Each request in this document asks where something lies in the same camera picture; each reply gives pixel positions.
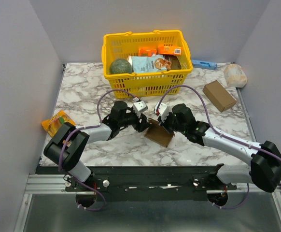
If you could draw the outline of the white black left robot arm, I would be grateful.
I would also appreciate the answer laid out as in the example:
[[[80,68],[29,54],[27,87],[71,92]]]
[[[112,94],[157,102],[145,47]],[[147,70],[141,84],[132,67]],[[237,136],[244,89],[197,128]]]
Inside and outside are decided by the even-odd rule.
[[[98,126],[82,129],[66,122],[44,148],[43,154],[61,167],[61,170],[76,178],[76,185],[83,191],[90,190],[93,185],[93,172],[80,161],[87,144],[97,141],[108,141],[119,132],[132,126],[137,132],[150,127],[143,114],[148,109],[144,101],[133,103],[132,107],[124,101],[116,101],[111,112]]]

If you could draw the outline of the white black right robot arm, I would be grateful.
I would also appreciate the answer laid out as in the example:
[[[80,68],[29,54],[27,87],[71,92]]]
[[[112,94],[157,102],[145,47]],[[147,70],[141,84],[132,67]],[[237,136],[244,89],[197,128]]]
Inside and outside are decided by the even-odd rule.
[[[172,109],[157,103],[154,112],[159,125],[168,133],[179,132],[192,143],[221,150],[244,163],[220,165],[208,177],[211,188],[220,189],[229,183],[251,183],[271,193],[281,184],[281,153],[273,142],[260,144],[224,133],[209,123],[197,121],[184,103]]]

